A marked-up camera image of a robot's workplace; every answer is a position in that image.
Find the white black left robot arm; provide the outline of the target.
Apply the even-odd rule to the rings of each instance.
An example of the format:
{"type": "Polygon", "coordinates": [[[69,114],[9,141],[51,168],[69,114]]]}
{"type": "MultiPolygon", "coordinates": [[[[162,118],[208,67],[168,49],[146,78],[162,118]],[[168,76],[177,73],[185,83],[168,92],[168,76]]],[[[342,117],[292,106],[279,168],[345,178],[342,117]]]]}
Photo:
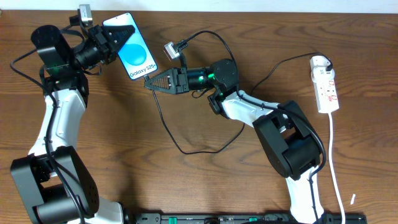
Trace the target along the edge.
{"type": "Polygon", "coordinates": [[[43,61],[37,84],[46,110],[39,136],[27,156],[13,160],[11,175],[32,223],[135,223],[118,202],[100,197],[76,152],[80,120],[88,104],[88,76],[109,64],[133,35],[133,26],[94,26],[76,32],[53,25],[31,35],[43,61]],[[82,42],[70,47],[65,34],[82,42]]]}

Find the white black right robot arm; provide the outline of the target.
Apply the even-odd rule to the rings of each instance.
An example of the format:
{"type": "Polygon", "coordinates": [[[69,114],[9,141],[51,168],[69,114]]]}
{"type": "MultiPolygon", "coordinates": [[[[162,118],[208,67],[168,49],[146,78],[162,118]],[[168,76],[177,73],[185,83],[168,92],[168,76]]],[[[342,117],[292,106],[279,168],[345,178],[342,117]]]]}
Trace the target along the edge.
{"type": "Polygon", "coordinates": [[[296,102],[262,101],[238,85],[238,69],[231,59],[192,69],[182,62],[179,68],[146,78],[144,83],[153,92],[171,95],[214,90],[208,96],[213,112],[254,128],[270,164],[286,179],[293,219],[299,223],[321,223],[324,209],[317,173],[325,165],[326,153],[318,134],[296,102]]]}

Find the blue Galaxy smartphone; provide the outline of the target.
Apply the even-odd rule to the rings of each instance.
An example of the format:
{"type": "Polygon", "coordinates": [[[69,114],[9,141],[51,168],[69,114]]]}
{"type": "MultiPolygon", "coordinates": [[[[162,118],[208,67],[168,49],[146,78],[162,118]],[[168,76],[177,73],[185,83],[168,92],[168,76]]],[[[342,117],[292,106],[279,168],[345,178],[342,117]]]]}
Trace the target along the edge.
{"type": "Polygon", "coordinates": [[[131,80],[148,75],[158,69],[158,66],[133,18],[127,12],[103,21],[104,26],[132,25],[135,31],[122,49],[118,52],[127,74],[131,80]]]}

